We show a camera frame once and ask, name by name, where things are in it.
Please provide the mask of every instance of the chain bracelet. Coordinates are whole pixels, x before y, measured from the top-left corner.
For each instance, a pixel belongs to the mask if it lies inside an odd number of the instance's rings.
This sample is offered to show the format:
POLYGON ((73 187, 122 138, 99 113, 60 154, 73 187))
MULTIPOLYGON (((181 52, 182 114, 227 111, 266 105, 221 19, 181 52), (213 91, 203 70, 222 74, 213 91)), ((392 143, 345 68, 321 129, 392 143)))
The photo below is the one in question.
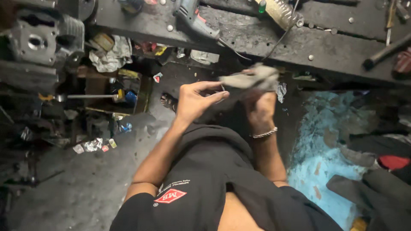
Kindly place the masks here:
POLYGON ((257 138, 262 138, 262 137, 266 137, 266 136, 271 136, 272 134, 274 134, 276 131, 278 130, 277 127, 274 127, 273 130, 260 134, 260 135, 250 135, 252 138, 257 139, 257 138))

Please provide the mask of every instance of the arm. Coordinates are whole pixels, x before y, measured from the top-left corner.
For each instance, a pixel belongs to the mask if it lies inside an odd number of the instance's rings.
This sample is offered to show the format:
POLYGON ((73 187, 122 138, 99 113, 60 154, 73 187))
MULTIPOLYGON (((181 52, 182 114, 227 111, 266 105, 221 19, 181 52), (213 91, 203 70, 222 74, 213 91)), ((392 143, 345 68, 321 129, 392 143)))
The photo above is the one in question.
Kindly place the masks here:
POLYGON ((165 133, 148 156, 138 167, 133 181, 127 190, 124 202, 138 193, 157 195, 158 188, 167 173, 175 157, 175 149, 187 127, 213 103, 229 96, 227 91, 202 97, 202 90, 220 86, 220 82, 197 82, 180 87, 180 96, 177 114, 171 127, 165 133))
MULTIPOLYGON (((253 91, 245 101, 248 120, 253 134, 263 134, 272 130, 274 125, 274 111, 277 95, 268 92, 263 95, 253 91)), ((277 187, 288 186, 287 174, 277 148, 277 134, 257 138, 252 144, 255 169, 277 187)))

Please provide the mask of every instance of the screw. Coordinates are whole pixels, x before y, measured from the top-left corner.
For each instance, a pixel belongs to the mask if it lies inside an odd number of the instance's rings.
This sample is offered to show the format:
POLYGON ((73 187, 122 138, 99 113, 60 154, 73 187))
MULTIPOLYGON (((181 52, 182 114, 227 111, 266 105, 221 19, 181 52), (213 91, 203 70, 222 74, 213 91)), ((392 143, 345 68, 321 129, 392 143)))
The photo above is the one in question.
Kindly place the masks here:
POLYGON ((296 23, 297 27, 302 27, 304 25, 304 20, 303 19, 299 19, 296 23))

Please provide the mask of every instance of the mounting hole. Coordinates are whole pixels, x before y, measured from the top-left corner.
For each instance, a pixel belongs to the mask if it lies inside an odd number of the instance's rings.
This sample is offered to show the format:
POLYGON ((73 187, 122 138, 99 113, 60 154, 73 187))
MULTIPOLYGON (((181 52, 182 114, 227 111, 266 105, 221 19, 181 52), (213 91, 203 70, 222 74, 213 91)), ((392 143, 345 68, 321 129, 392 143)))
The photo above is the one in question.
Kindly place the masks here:
POLYGON ((38 35, 29 35, 28 37, 28 47, 32 50, 41 50, 44 48, 44 40, 38 35))

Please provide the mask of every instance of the concrete floor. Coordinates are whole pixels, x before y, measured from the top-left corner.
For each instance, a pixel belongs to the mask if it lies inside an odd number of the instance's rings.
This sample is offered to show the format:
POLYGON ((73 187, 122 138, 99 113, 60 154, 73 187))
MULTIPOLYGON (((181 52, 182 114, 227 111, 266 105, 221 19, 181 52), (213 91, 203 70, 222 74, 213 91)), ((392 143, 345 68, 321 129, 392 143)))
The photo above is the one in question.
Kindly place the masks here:
MULTIPOLYGON (((198 80, 211 80, 223 72, 169 63, 155 83, 150 112, 125 118, 133 125, 130 133, 115 138, 116 149, 108 152, 85 152, 54 149, 38 164, 39 178, 56 171, 64 173, 23 193, 8 215, 11 230, 108 230, 120 208, 130 180, 141 161, 159 141, 174 118, 159 98, 162 92, 178 96, 179 86, 198 80)), ((277 103, 275 121, 279 128, 278 145, 286 166, 295 152, 295 140, 307 109, 303 102, 313 93, 301 93, 289 83, 283 104, 277 103)))

